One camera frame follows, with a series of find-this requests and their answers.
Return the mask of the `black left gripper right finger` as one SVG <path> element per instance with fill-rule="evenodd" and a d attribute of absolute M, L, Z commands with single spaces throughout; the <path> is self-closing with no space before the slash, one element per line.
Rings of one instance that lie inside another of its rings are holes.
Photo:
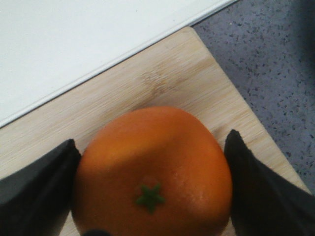
<path fill-rule="evenodd" d="M 313 236 L 315 197 L 260 162 L 240 133 L 227 135 L 232 174 L 231 220 L 238 236 Z"/>

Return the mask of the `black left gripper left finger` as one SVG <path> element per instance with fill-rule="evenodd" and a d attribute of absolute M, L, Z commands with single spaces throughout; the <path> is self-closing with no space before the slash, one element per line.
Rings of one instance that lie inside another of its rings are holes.
<path fill-rule="evenodd" d="M 69 139 L 0 181 L 2 236 L 58 236 L 70 210 L 81 159 Z"/>

